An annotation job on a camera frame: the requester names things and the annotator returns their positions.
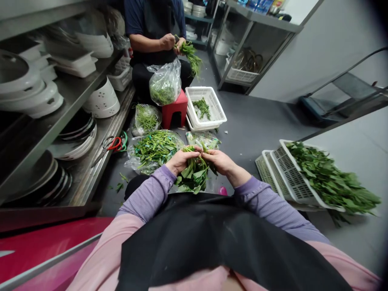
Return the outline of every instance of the red-handled scissors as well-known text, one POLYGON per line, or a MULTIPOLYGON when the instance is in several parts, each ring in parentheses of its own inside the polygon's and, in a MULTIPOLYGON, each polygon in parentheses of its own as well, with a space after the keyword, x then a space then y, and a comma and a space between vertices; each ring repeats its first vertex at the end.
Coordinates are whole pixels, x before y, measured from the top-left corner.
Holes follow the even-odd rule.
POLYGON ((93 168, 95 165, 97 165, 97 163, 100 161, 100 159, 102 159, 104 157, 104 155, 110 151, 110 150, 113 150, 114 152, 118 152, 118 151, 121 151, 122 150, 122 141, 121 141, 121 137, 114 137, 114 136, 110 136, 110 137, 107 137, 103 144, 102 144, 102 152, 100 153, 100 155, 97 157, 97 159, 94 161, 94 163, 92 164, 92 167, 93 168))

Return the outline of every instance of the black apron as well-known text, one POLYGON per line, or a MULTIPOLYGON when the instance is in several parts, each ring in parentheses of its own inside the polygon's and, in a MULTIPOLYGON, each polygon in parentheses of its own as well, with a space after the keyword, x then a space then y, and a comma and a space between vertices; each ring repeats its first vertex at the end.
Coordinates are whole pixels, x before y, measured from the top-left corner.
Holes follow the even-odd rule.
POLYGON ((227 266, 268 290, 351 290, 312 246, 237 206, 233 197, 168 195, 122 244, 116 290, 148 290, 227 266))
MULTIPOLYGON (((171 0, 144 0, 144 30, 143 36, 149 39, 160 39, 168 33, 181 35, 179 25, 174 16, 174 7, 171 0)), ((137 63, 147 65, 164 65, 176 58, 174 50, 155 53, 141 53, 133 51, 131 66, 137 63)))

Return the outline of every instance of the stool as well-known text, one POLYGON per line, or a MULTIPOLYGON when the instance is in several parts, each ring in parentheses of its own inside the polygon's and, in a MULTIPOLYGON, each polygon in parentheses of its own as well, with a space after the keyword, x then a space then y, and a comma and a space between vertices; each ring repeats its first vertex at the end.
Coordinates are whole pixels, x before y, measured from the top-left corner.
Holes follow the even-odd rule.
POLYGON ((171 117, 174 112, 181 113, 181 127, 185 126, 186 112, 187 112, 187 97, 181 89, 178 99, 169 105, 162 107, 162 127, 163 129, 170 129, 171 117))

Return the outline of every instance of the pink shirt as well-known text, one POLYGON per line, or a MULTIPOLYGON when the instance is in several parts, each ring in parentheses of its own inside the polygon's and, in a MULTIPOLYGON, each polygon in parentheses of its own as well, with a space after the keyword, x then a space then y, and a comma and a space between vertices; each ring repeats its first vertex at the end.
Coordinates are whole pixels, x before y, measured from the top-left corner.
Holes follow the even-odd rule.
MULTIPOLYGON (((97 246, 78 271, 68 290, 115 290, 120 270, 121 244, 144 225, 137 216, 129 213, 116 217, 103 232, 97 246)), ((379 278, 355 262, 337 248, 323 242, 307 241, 317 249, 354 290, 375 290, 379 278)), ((229 268, 219 266, 213 270, 202 270, 191 276, 159 287, 152 291, 172 290, 224 290, 229 268)), ((236 274, 241 285, 247 290, 266 290, 257 283, 236 274)))

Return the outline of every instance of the woman's right hand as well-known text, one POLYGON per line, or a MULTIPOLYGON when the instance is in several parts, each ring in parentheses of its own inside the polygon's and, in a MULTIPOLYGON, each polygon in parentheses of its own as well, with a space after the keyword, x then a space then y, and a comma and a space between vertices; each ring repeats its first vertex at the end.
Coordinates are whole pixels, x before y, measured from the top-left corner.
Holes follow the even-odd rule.
POLYGON ((166 34, 159 40, 159 42, 163 51, 169 51, 175 46, 175 36, 172 34, 166 34))
POLYGON ((252 177, 245 169, 236 165, 228 155, 220 150, 208 150, 209 154, 202 152, 205 160, 211 161, 217 168, 217 172, 228 178, 233 188, 241 186, 252 177))

